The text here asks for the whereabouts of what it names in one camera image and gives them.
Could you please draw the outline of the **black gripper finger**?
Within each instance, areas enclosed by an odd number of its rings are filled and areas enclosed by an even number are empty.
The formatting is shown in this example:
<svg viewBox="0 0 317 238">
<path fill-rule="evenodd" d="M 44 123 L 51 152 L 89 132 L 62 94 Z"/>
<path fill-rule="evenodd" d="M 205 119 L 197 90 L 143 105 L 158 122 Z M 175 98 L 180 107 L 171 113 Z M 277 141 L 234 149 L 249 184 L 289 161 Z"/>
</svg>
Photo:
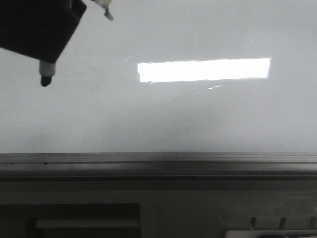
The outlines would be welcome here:
<svg viewBox="0 0 317 238">
<path fill-rule="evenodd" d="M 2 0 L 0 46 L 55 63 L 86 9 L 82 0 Z"/>
</svg>

